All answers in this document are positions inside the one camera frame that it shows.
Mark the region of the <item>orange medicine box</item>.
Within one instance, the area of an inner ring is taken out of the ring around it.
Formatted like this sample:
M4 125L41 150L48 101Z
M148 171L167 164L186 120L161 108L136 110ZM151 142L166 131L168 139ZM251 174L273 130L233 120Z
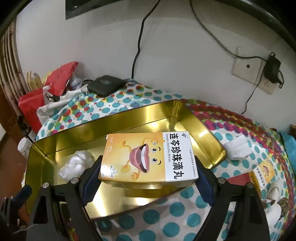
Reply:
M112 185L150 185L198 178L190 134L182 132L113 133L106 137L99 178Z
M249 172L251 183L255 186L258 193L271 182L275 176L273 164L270 160L264 160Z

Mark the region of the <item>white crumpled paper ball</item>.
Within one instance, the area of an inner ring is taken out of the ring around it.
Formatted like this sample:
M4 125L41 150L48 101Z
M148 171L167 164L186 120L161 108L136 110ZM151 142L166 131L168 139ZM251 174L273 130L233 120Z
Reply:
M79 178L82 173L91 168L95 163L95 158L88 151L76 151L68 162L58 171L59 176L68 182L72 178Z

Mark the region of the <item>gold metal tin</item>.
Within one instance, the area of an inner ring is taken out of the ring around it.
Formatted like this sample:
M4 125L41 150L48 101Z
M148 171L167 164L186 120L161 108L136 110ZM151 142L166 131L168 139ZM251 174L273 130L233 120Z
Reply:
M170 100L131 109L75 126L36 141L30 149L25 183L32 187L26 203L31 212L40 187L48 182L63 184L59 169L78 150L88 150L95 158L103 154L109 133L188 131L194 154L211 169L226 158L218 139L181 101ZM86 211L90 218L116 217L133 212L177 192L164 189L127 189L102 183Z

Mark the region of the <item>polka dot tablecloth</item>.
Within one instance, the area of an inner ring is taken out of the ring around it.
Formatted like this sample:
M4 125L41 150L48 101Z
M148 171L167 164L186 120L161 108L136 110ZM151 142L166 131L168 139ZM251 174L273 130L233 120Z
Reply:
M261 200L269 221L270 239L279 240L295 217L295 174L280 133L237 113L129 81L106 98L81 89L40 108L38 116L42 127L37 139L91 120L171 99L181 99L221 144L237 136L247 138L252 153L244 159L224 160L213 168L216 176L235 177L251 171L264 160L272 162L275 176L261 191ZM209 210L210 206L203 201L197 188L191 186L142 211L98 221L96 226L104 240L192 240Z

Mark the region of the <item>clear plastic jar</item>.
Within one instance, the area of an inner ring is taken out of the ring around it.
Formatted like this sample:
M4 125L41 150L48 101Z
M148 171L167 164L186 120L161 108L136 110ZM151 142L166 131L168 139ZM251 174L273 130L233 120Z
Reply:
M18 151L28 159L31 146L32 142L28 138L22 138L18 143Z

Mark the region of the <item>white rolled sock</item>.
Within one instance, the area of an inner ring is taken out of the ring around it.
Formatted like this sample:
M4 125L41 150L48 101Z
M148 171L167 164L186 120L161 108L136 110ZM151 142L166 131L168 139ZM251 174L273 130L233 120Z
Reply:
M226 150L227 158L231 160L244 159L252 153L248 140L244 135L237 136L225 143L223 147Z

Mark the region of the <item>blue cloth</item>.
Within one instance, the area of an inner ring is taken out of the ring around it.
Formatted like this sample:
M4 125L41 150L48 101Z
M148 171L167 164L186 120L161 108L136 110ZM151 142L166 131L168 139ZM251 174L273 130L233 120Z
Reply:
M292 170L296 172L296 141L293 136L288 135L286 132L280 132L283 139L287 156L289 158Z

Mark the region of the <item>red gift bag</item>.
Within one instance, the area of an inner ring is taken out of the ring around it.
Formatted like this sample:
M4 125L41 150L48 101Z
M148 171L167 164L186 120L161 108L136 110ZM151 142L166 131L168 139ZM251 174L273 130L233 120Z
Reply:
M35 133L42 127L37 116L38 108L45 105L43 88L39 88L18 99L18 107Z

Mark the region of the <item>black set-top box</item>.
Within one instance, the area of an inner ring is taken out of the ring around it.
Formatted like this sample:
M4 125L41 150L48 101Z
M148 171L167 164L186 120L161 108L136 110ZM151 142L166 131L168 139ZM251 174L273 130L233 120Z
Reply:
M107 97L126 85L126 81L110 75L96 78L87 85L87 90L99 97Z

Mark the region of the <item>red paper bag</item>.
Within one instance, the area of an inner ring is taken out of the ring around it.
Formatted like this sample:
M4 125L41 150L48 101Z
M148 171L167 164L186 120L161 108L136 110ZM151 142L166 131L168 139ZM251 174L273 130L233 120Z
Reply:
M61 96L78 65L79 62L73 61L54 70L47 77L44 84L45 86L49 86L48 92L54 96Z

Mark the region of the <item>black power adapter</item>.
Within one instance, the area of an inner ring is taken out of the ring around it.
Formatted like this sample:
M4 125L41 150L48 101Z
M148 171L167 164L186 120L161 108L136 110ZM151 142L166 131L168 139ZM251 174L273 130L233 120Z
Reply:
M264 77L273 84L279 84L279 88L282 89L285 80L283 74L280 71L281 61L279 61L274 52L269 54L268 60L264 66Z

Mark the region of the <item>white wall socket plate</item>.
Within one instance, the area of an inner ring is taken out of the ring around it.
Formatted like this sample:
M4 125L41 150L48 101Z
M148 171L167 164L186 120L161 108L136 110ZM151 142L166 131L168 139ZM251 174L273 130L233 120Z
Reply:
M272 95L278 85L271 83L264 76L261 77L265 64L266 61L259 58L235 58L231 74L253 84L254 87L259 84L259 89L263 90L269 95Z

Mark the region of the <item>wall mounted television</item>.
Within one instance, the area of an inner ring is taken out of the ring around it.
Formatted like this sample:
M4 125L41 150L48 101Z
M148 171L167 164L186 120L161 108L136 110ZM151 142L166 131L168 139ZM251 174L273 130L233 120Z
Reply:
M118 2L121 0L65 0L65 20Z

